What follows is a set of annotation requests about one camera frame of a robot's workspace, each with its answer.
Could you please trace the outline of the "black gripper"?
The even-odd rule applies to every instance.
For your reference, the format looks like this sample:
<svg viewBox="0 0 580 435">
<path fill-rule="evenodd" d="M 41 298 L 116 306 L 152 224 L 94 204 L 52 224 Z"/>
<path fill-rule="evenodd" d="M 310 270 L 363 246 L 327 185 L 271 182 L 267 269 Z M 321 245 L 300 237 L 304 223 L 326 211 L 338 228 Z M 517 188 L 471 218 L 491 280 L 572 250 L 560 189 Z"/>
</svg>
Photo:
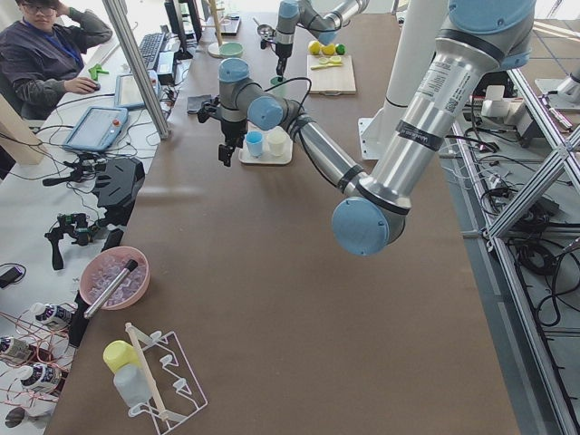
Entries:
<svg viewBox="0 0 580 435">
<path fill-rule="evenodd" d="M 218 145 L 218 160 L 226 167 L 230 167 L 231 158 L 236 149 L 243 148 L 244 138 L 247 134 L 247 119 L 242 118 L 240 111 L 225 107 L 218 96 L 204 100 L 198 110 L 197 117 L 200 123 L 205 123 L 209 118 L 220 122 L 225 143 Z"/>
<path fill-rule="evenodd" d="M 290 45 L 286 43 L 276 43 L 275 54 L 277 56 L 277 65 L 275 68 L 275 73 L 277 74 L 276 78 L 278 82 L 284 82 L 287 60 L 290 57 Z"/>
</svg>

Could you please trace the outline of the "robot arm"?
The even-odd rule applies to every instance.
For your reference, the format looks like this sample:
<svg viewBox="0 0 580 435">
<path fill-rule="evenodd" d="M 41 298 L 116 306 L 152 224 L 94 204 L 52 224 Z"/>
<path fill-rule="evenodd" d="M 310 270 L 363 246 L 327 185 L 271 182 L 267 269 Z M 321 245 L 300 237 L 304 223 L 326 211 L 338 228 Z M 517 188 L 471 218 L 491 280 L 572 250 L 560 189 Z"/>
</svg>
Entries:
<svg viewBox="0 0 580 435">
<path fill-rule="evenodd" d="M 219 93 L 198 113 L 220 122 L 218 157 L 229 163 L 249 125 L 283 128 L 317 170 L 344 194 L 332 217 L 339 245 L 357 256 L 395 241 L 411 210 L 411 192 L 481 78 L 523 66 L 534 23 L 532 1 L 412 1 L 391 85 L 403 105 L 386 102 L 373 127 L 382 156 L 366 173 L 294 100 L 266 92 L 240 58 L 218 68 Z"/>
<path fill-rule="evenodd" d="M 287 60 L 294 47 L 295 29 L 298 26 L 302 26 L 322 45 L 328 45 L 352 17 L 366 10 L 368 4 L 366 0 L 342 1 L 332 11 L 321 15 L 311 1 L 281 1 L 274 36 L 277 56 L 275 73 L 278 81 L 281 82 L 285 75 Z"/>
</svg>

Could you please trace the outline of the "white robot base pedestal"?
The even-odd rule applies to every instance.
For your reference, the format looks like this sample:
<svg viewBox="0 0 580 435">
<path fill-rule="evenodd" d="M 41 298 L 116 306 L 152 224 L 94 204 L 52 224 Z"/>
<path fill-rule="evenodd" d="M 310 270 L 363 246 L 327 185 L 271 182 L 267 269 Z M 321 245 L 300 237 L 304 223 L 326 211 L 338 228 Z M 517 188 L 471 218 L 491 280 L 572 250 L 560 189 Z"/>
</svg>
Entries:
<svg viewBox="0 0 580 435">
<path fill-rule="evenodd" d="M 384 104 L 374 117 L 359 119 L 364 160 L 378 160 L 382 156 L 396 125 L 410 106 L 433 59 L 435 38 L 447 16 L 447 4 L 445 0 L 410 2 L 394 55 Z"/>
</svg>

